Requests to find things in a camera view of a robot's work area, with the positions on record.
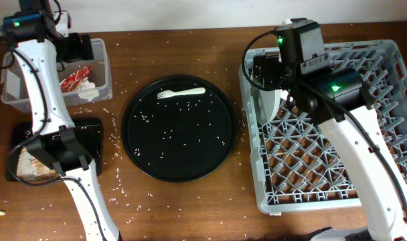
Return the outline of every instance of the black tray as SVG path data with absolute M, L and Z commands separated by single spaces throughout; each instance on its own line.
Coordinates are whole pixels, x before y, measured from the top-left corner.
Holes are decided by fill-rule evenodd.
M 96 164 L 96 174 L 100 175 L 102 171 L 102 161 L 101 161 L 101 153 L 102 153 L 102 137 L 104 136 L 104 129 L 102 128 L 102 122 L 99 118 L 77 118 L 73 119 L 74 124 L 76 125 L 76 136 L 79 139 L 80 135 L 86 136 L 86 138 L 89 138 L 91 136 L 91 139 L 94 140 L 92 143 L 83 143 L 83 145 L 86 147 L 86 145 L 92 145 L 91 147 L 88 147 L 88 151 L 90 151 L 90 154 L 95 158 L 95 164 Z M 17 144 L 22 142 L 28 137 L 32 136 L 32 123 L 19 123 L 18 125 L 13 128 L 13 133 L 11 135 L 11 142 L 10 142 L 10 148 L 14 148 Z M 17 162 L 19 161 L 19 154 L 12 155 L 11 156 L 11 164 L 12 166 L 12 171 L 16 173 L 17 169 Z M 10 173 L 6 170 L 5 172 L 5 178 L 7 181 L 16 181 Z

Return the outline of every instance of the clear plastic container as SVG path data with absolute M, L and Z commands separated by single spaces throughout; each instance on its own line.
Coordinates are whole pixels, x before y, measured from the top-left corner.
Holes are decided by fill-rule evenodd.
M 61 82 L 75 70 L 92 65 L 88 79 L 90 82 L 95 83 L 96 88 L 63 93 L 62 96 L 64 97 L 66 106 L 87 104 L 89 102 L 109 100 L 112 98 L 110 60 L 105 50 L 105 43 L 102 39 L 92 39 L 91 44 L 94 59 L 77 61 L 71 64 L 65 63 L 65 70 L 58 72 L 58 77 Z M 4 56 L 3 64 L 8 64 L 10 60 L 11 54 L 7 53 Z M 1 95 L 1 101 L 3 103 L 10 104 L 21 112 L 31 112 L 31 104 L 29 103 L 25 80 L 23 79 L 23 74 L 17 61 L 9 69 L 2 71 L 1 83 L 4 84 L 3 93 Z

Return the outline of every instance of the white wall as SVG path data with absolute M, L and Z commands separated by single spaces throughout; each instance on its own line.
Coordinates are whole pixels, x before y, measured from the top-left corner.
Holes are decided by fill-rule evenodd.
M 79 32 L 279 25 L 286 17 L 319 23 L 407 20 L 407 0 L 59 1 L 72 16 L 72 31 Z M 17 0 L 0 0 L 0 25 L 16 11 Z

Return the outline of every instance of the green led light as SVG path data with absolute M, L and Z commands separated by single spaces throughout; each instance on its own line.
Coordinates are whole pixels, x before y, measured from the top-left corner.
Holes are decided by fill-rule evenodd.
M 340 86 L 332 86 L 331 89 L 332 89 L 334 92 L 337 92 L 338 90 L 341 89 L 341 87 L 340 87 Z

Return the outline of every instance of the plastic bin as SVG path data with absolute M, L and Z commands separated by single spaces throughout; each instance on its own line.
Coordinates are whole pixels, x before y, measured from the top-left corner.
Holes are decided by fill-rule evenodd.
M 92 39 L 91 44 L 94 59 L 77 61 L 71 64 L 65 63 L 65 70 L 58 72 L 58 77 L 61 82 L 75 70 L 83 68 L 83 66 L 92 65 L 92 71 L 88 79 L 90 82 L 95 83 L 96 88 L 63 93 L 62 95 L 66 106 L 86 104 L 112 98 L 110 60 L 105 50 L 104 41 L 102 39 Z M 3 64 L 8 64 L 10 60 L 11 54 L 7 53 L 4 56 Z M 3 93 L 1 95 L 1 101 L 3 103 L 10 104 L 21 112 L 31 112 L 31 104 L 29 103 L 25 80 L 23 79 L 21 68 L 17 62 L 9 69 L 2 71 L 1 83 L 4 84 Z
M 370 85 L 380 128 L 407 184 L 407 70 L 397 44 L 391 40 L 325 44 L 325 51 L 333 69 L 355 68 Z M 249 50 L 248 70 L 257 54 L 278 55 L 279 48 Z M 360 206 L 336 150 L 308 114 L 291 113 L 282 100 L 277 116 L 258 124 L 252 87 L 241 68 L 239 77 L 258 209 L 280 215 Z

